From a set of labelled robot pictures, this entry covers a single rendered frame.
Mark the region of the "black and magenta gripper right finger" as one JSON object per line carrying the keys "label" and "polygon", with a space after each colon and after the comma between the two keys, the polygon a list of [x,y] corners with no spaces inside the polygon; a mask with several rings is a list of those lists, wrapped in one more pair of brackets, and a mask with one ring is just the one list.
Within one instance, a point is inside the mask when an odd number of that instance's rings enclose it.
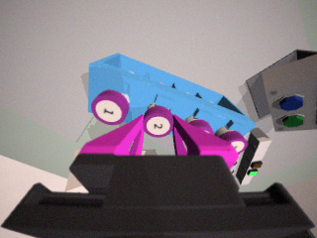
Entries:
{"label": "black and magenta gripper right finger", "polygon": [[185,122],[175,114],[172,117],[176,155],[220,155],[225,159],[229,169],[232,168],[239,154],[231,143]]}

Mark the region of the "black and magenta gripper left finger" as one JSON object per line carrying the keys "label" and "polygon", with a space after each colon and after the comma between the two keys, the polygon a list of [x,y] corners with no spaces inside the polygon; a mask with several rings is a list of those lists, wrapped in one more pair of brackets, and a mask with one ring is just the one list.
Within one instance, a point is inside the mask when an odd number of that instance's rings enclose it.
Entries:
{"label": "black and magenta gripper left finger", "polygon": [[124,126],[85,143],[78,155],[82,153],[141,155],[144,141],[143,120],[144,114]]}

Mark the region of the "purple screw cap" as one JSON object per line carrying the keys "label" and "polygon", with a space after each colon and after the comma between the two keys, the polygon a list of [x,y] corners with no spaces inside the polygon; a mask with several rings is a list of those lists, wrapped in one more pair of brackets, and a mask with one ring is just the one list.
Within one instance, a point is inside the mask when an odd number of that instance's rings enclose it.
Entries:
{"label": "purple screw cap", "polygon": [[198,128],[200,128],[200,129],[202,129],[202,130],[204,130],[204,131],[206,131],[206,132],[208,132],[208,133],[210,133],[210,134],[215,136],[213,129],[211,128],[209,123],[207,121],[205,121],[205,120],[201,120],[201,119],[193,120],[193,121],[189,122],[189,124],[191,124],[191,125],[193,125],[195,127],[198,127]]}
{"label": "purple screw cap", "polygon": [[173,117],[169,109],[163,106],[149,108],[143,120],[144,131],[156,138],[164,137],[173,130]]}
{"label": "purple screw cap", "polygon": [[91,111],[100,122],[107,125],[118,125],[127,117],[129,102],[120,92],[105,90],[94,98],[91,103]]}
{"label": "purple screw cap", "polygon": [[226,133],[222,134],[221,136],[219,136],[219,138],[231,143],[238,154],[245,151],[246,148],[248,147],[247,140],[238,131],[226,132]]}

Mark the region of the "blue tube rack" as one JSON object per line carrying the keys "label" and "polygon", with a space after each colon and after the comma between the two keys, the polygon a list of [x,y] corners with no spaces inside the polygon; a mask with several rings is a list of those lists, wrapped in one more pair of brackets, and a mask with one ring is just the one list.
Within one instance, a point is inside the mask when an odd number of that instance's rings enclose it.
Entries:
{"label": "blue tube rack", "polygon": [[226,96],[120,54],[89,64],[89,113],[94,98],[108,89],[128,94],[130,103],[125,123],[145,115],[154,103],[168,108],[172,115],[184,121],[192,115],[207,121],[214,134],[227,126],[245,136],[257,125]]}

